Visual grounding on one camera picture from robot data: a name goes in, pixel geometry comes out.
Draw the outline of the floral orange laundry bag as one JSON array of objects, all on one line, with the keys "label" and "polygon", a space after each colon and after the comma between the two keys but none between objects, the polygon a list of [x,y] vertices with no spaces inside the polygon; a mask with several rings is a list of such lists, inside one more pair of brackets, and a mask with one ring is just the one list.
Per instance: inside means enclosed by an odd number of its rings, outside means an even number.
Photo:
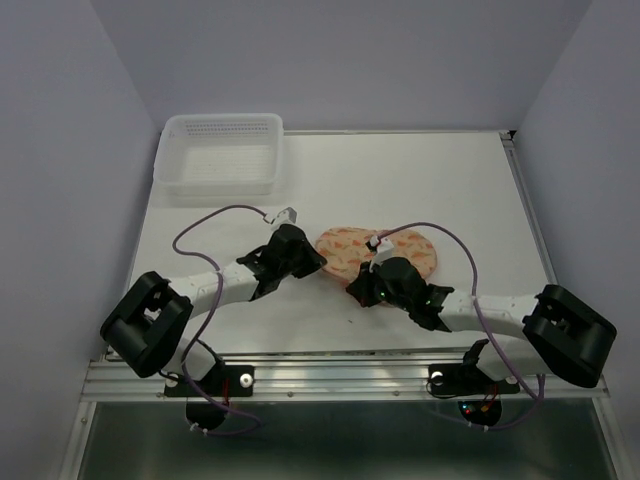
[{"label": "floral orange laundry bag", "polygon": [[[315,250],[326,259],[323,270],[342,287],[353,282],[360,264],[368,262],[373,253],[366,242],[377,230],[357,227],[332,227],[315,241]],[[437,254],[432,242],[419,232],[408,229],[390,236],[394,245],[393,256],[406,258],[420,273],[428,278],[437,268]]]}]

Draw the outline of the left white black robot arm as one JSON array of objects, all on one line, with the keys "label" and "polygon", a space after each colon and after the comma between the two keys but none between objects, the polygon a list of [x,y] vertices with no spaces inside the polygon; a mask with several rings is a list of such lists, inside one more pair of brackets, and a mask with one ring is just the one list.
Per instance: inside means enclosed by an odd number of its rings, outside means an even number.
[{"label": "left white black robot arm", "polygon": [[320,270],[326,259],[293,224],[280,225],[268,243],[212,272],[163,278],[155,271],[140,276],[101,326],[100,336],[141,378],[164,370],[181,371],[188,345],[188,322],[225,306],[258,300],[283,279],[301,279]]}]

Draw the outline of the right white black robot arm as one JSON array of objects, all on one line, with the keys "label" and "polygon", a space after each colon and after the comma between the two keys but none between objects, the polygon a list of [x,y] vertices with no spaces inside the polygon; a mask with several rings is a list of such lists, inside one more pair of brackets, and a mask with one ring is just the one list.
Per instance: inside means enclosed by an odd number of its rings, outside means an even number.
[{"label": "right white black robot arm", "polygon": [[363,263],[346,291],[363,308],[386,303],[428,331],[485,334],[453,375],[472,390],[549,374],[593,388],[617,336],[611,322],[559,285],[537,295],[475,297],[426,282],[402,257]]}]

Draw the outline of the white perforated plastic basket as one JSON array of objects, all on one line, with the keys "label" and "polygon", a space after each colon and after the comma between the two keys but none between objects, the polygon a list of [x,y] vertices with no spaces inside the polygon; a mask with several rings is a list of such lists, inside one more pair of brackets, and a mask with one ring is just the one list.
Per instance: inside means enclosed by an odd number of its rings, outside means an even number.
[{"label": "white perforated plastic basket", "polygon": [[161,132],[153,182],[174,196],[269,195],[283,141],[273,113],[176,115]]}]

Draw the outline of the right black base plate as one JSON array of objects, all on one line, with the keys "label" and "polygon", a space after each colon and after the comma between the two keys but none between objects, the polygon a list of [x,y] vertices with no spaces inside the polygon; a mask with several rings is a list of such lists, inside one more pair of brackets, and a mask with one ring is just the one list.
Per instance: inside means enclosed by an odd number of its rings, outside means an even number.
[{"label": "right black base plate", "polygon": [[489,344],[487,339],[476,341],[459,363],[431,364],[426,380],[427,391],[441,399],[519,393],[517,384],[492,380],[478,368],[480,354]]}]

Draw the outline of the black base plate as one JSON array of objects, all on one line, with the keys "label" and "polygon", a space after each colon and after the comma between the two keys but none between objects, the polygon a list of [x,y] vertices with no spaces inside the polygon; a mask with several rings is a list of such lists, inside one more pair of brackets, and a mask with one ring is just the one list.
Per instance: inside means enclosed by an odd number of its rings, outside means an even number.
[{"label": "black base plate", "polygon": [[[178,351],[168,364],[163,394],[169,398],[197,397],[198,393],[182,375]],[[249,364],[234,364],[224,361],[205,342],[198,340],[187,356],[190,373],[203,373],[195,383],[209,396],[229,400],[231,397],[248,398],[253,395],[255,367]]]},{"label": "black base plate", "polygon": [[459,363],[431,364],[426,380],[427,391],[441,399],[519,393],[517,384],[492,380],[478,368],[480,354],[489,344],[487,339],[476,341]]}]

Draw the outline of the aluminium front rail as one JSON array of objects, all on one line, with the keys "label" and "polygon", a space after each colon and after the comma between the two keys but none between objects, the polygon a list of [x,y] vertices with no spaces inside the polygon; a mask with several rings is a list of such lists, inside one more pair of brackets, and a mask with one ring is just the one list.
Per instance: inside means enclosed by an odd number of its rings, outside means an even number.
[{"label": "aluminium front rail", "polygon": [[[444,354],[347,356],[229,356],[229,366],[254,367],[253,395],[240,402],[339,402],[429,400],[426,382]],[[90,364],[81,399],[86,402],[168,401],[164,380],[139,378],[125,363]]]}]

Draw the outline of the aluminium rail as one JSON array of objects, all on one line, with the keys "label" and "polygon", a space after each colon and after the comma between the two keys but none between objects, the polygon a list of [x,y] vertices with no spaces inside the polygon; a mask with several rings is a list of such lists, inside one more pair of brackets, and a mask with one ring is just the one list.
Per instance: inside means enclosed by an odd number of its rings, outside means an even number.
[{"label": "aluminium rail", "polygon": [[[347,356],[229,356],[229,366],[254,367],[253,395],[240,402],[339,402],[429,400],[426,382],[444,354]],[[81,399],[86,402],[168,401],[164,380],[139,378],[125,363],[90,364]]]},{"label": "aluminium rail", "polygon": [[559,293],[560,287],[557,285],[550,256],[523,180],[515,143],[506,132],[500,134],[500,139],[546,280],[544,289],[538,289],[534,294],[512,297],[509,300],[515,316],[511,320],[512,325],[505,330],[505,333],[522,337],[525,341],[532,340],[533,348],[548,359],[552,356],[571,356],[578,352],[578,344],[575,338],[570,336],[571,325],[568,320],[561,318],[560,305],[553,306],[550,303],[551,298],[545,296],[538,298],[538,294],[544,290],[549,294]]}]

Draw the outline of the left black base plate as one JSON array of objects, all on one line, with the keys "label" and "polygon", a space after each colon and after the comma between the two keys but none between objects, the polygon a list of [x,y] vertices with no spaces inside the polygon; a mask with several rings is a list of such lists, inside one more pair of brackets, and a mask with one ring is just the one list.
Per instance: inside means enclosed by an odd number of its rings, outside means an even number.
[{"label": "left black base plate", "polygon": [[[163,394],[169,398],[197,397],[198,393],[182,375],[178,351],[168,364]],[[255,367],[249,364],[234,364],[224,361],[205,342],[198,340],[187,356],[190,373],[203,373],[195,383],[209,396],[229,400],[231,397],[248,398],[253,395]]]}]

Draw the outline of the aluminium right side rail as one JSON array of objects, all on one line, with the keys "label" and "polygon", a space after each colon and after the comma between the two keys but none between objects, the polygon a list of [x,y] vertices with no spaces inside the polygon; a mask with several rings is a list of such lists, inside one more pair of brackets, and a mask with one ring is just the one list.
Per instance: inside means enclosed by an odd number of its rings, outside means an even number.
[{"label": "aluminium right side rail", "polygon": [[546,280],[544,289],[538,289],[534,294],[512,297],[509,300],[515,316],[511,320],[512,325],[505,330],[505,333],[522,337],[525,341],[532,340],[533,348],[548,359],[552,356],[571,356],[578,352],[578,344],[575,338],[570,336],[571,325],[568,320],[561,318],[560,305],[553,306],[550,303],[551,298],[545,296],[538,298],[538,294],[544,290],[549,294],[559,293],[560,287],[557,285],[550,256],[523,180],[515,143],[506,132],[500,134],[500,139]]}]

